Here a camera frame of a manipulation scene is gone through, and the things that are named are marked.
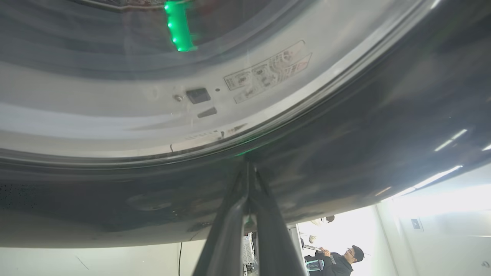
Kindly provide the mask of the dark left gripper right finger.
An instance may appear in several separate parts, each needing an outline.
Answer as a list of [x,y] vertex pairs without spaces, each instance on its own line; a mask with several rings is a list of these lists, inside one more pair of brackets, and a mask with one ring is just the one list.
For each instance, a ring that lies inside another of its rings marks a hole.
[[250,166],[249,206],[255,216],[260,276],[305,276],[287,224],[259,169]]

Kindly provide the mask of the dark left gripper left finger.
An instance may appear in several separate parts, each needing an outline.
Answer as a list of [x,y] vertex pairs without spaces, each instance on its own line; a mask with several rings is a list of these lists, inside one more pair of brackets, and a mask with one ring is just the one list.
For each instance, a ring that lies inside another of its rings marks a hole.
[[249,197],[249,164],[239,167],[212,224],[194,276],[239,276],[242,273],[244,215]]

